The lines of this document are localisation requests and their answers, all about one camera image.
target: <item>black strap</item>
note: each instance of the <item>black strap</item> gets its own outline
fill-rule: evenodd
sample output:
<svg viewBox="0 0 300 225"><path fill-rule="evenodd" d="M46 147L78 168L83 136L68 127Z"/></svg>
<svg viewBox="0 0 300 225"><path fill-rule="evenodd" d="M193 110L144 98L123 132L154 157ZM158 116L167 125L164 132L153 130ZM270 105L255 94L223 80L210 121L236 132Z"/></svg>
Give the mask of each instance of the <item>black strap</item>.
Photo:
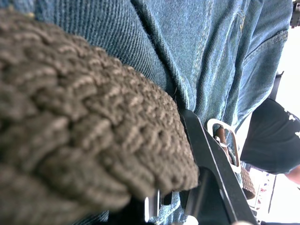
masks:
<svg viewBox="0 0 300 225"><path fill-rule="evenodd" d="M281 73L281 74L277 74L276 77L275 77L275 81L274 81L274 85L273 85L273 89L269 95L269 98L272 99L272 100L276 100L276 95L277 95L277 91L278 91L278 87L279 87L279 84L280 84L280 80L281 80L281 77L283 75L284 71Z"/></svg>

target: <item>denim fabric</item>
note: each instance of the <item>denim fabric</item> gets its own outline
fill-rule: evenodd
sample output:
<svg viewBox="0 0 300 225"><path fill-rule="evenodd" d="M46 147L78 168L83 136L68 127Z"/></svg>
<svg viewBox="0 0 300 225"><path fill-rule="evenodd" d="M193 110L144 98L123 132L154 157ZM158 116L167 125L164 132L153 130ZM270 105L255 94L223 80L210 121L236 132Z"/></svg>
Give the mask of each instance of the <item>denim fabric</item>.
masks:
<svg viewBox="0 0 300 225"><path fill-rule="evenodd" d="M102 212L100 214L89 215L72 225L98 225L99 222L105 222L108 220L109 211Z"/></svg>
<svg viewBox="0 0 300 225"><path fill-rule="evenodd" d="M106 49L202 123L236 129L271 91L292 13L292 0L0 0L9 4ZM157 222L182 219L178 203Z"/></svg>
<svg viewBox="0 0 300 225"><path fill-rule="evenodd" d="M178 192L172 193L170 205L161 205L158 217L152 217L149 222L156 225L171 224L172 222L185 222L187 216L180 205L180 196Z"/></svg>

